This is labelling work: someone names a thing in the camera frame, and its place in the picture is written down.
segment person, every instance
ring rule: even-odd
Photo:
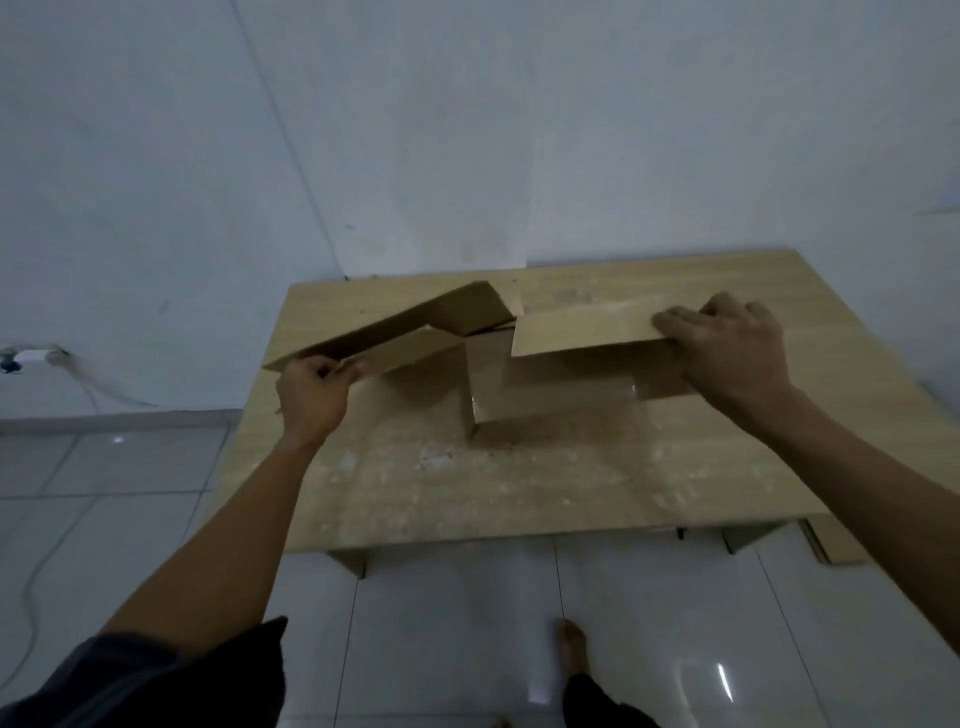
[[[762,303],[720,293],[700,311],[673,307],[653,323],[675,342],[689,383],[782,458],[960,652],[960,497],[797,389],[780,324]],[[99,634],[35,694],[0,711],[0,726],[275,725],[286,620],[263,623],[267,600],[300,482],[361,374],[322,356],[291,362],[276,384],[283,434],[270,454]],[[583,631],[562,621],[558,639],[570,728],[656,725],[592,681]]]

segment white wall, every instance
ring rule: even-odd
[[[239,406],[286,284],[338,261],[788,245],[960,406],[960,215],[918,214],[956,197],[956,2],[92,5],[0,10],[0,343]],[[0,417],[84,407],[10,378]]]

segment wooden table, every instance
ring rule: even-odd
[[[264,362],[446,290],[488,279],[511,308],[633,301],[699,307],[718,290],[780,317],[795,382],[857,434],[951,488],[957,431],[898,360],[792,251],[291,286]],[[281,432],[260,370],[216,486],[239,487]],[[768,524],[827,509],[770,451],[699,396],[487,423],[469,439],[463,347],[354,385],[344,423],[304,479],[287,542],[362,574],[366,550],[612,528]]]

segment tiled floor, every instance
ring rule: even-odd
[[[199,526],[227,437],[0,438],[0,703]],[[818,565],[794,526],[735,557],[708,531],[394,548],[361,582],[292,554],[269,612],[291,618],[285,728],[561,726],[560,614],[664,728],[960,721],[960,660],[880,571]]]

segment bare foot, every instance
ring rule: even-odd
[[[557,643],[560,646],[560,664],[567,680],[573,675],[590,674],[587,635],[584,630],[569,619],[558,619]]]

